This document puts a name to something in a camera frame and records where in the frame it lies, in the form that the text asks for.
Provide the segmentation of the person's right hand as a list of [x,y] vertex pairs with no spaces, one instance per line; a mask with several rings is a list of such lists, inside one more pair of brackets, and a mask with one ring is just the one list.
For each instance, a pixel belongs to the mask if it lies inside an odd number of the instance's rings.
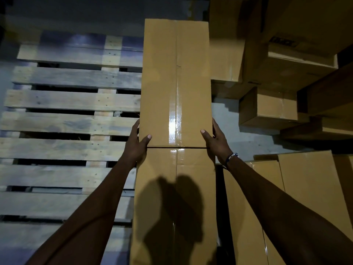
[[213,135],[211,136],[214,138],[214,143],[209,149],[222,165],[227,166],[230,158],[236,156],[236,154],[230,149],[224,133],[219,128],[214,118],[212,118],[212,125]]

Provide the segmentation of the person's left hand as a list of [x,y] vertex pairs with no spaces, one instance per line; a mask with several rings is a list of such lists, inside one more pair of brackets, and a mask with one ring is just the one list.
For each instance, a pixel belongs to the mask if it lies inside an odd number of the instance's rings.
[[119,162],[122,162],[129,169],[132,169],[147,153],[147,148],[139,147],[139,141],[142,140],[142,138],[139,138],[139,122],[140,120],[138,119],[132,126],[124,151],[119,159]]

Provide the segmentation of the long taped cardboard carton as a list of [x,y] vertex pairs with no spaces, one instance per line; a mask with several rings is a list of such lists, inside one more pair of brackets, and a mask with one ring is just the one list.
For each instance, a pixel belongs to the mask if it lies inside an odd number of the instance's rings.
[[212,133],[209,25],[146,19],[139,136],[149,147],[206,148]]
[[216,265],[215,159],[148,148],[137,166],[130,265]]
[[263,231],[239,184],[223,170],[236,265],[286,265]]
[[333,155],[333,159],[353,226],[353,155]]
[[320,214],[353,241],[353,227],[331,151],[277,155],[288,195]]

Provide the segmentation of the person's left forearm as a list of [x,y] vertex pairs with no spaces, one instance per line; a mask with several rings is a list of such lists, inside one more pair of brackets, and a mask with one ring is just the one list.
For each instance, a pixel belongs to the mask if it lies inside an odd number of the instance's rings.
[[127,176],[136,160],[121,157],[102,183],[25,265],[100,265]]

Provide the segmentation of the person's right forearm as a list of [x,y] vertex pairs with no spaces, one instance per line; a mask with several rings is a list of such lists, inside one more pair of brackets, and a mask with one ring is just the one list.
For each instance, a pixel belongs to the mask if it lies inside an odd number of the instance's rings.
[[353,265],[353,241],[237,156],[227,169],[287,265]]

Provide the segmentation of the grey wooden pallet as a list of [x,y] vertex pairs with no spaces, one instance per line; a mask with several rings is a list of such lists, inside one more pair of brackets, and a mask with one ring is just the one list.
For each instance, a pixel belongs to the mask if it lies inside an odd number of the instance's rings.
[[139,117],[143,38],[6,33],[0,265],[23,265],[102,183]]

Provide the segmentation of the pile of brown cardboard boxes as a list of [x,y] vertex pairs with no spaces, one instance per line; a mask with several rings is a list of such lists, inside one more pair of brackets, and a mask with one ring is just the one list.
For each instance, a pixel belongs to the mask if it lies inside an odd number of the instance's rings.
[[210,0],[212,94],[239,100],[241,132],[280,131],[310,122],[298,112],[297,91],[338,69],[337,57],[295,52],[259,41],[261,1],[250,22],[242,0]]

